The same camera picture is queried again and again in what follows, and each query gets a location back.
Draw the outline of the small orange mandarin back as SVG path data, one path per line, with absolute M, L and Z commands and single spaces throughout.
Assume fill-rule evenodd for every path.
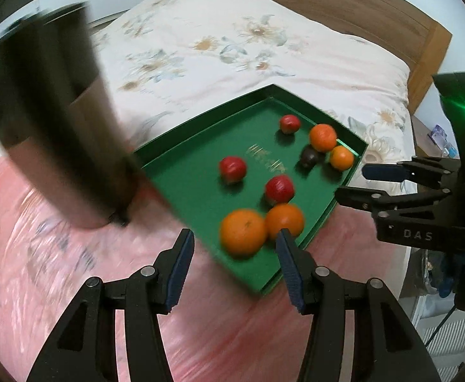
M 342 145 L 336 146 L 329 156 L 329 164 L 337 171 L 345 172 L 350 169 L 355 161 L 355 155 Z

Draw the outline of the dark plum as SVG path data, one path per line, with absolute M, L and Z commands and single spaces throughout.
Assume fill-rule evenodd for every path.
M 317 165 L 319 160 L 319 153 L 311 145 L 307 145 L 300 153 L 298 163 L 301 168 L 310 170 Z

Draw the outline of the red plum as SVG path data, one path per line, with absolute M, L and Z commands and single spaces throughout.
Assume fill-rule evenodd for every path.
M 279 120 L 279 130 L 285 135 L 293 135 L 301 127 L 301 121 L 294 115 L 285 115 Z
M 219 174 L 226 184 L 241 182 L 246 173 L 246 162 L 240 157 L 226 156 L 219 162 Z
M 264 198 L 271 206 L 288 203 L 295 194 L 296 191 L 292 180 L 284 174 L 273 177 L 264 186 Z

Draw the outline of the orange mandarin front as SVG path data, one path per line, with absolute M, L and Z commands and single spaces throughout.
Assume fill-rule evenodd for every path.
M 227 214 L 219 225 L 222 248 L 234 258 L 250 258 L 267 241 L 264 218 L 253 209 L 236 209 Z

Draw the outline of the pink plastic sheet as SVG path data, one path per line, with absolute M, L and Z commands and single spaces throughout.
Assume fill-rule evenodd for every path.
M 0 158 L 0 364 L 15 381 L 295 381 L 311 317 L 259 297 L 144 186 L 132 219 L 71 225 Z

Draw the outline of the wooden headboard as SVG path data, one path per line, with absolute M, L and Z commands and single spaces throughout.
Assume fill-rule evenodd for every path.
M 416 112 L 452 40 L 435 19 L 406 0 L 273 0 L 348 35 L 378 44 L 410 68 L 409 111 Z

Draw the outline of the green rectangular tray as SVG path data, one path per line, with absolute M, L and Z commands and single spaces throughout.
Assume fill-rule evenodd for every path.
M 279 130 L 279 120 L 285 115 L 301 121 L 293 135 Z M 352 168 L 337 171 L 325 156 L 311 170 L 300 168 L 300 153 L 309 145 L 310 130 L 319 123 L 331 125 L 339 144 L 355 155 Z M 235 209 L 266 213 L 265 184 L 286 174 L 296 189 L 292 202 L 305 218 L 296 243 L 306 248 L 333 210 L 335 190 L 349 183 L 365 152 L 366 142 L 346 126 L 297 95 L 268 85 L 157 136 L 139 147 L 135 156 L 170 209 L 194 231 L 207 252 L 244 287 L 265 295 L 281 278 L 274 249 L 266 245 L 250 259 L 232 258 L 219 242 L 222 219 Z M 241 182 L 222 180 L 219 162 L 226 156 L 246 162 L 247 173 Z

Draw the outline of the black rose-gold electric kettle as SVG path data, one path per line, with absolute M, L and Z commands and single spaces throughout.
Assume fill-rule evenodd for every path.
M 0 143 L 74 226 L 129 223 L 141 172 L 99 70 L 84 3 L 24 17 L 0 37 Z

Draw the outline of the floral white bed quilt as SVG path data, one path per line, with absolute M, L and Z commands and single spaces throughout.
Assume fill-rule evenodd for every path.
M 149 186 L 189 228 L 144 173 L 136 150 L 268 85 L 311 103 L 366 142 L 348 185 L 366 186 L 361 173 L 366 163 L 395 163 L 413 153 L 407 64 L 373 42 L 336 32 L 272 0 L 145 0 L 89 34 L 141 172 L 130 221 L 138 191 Z

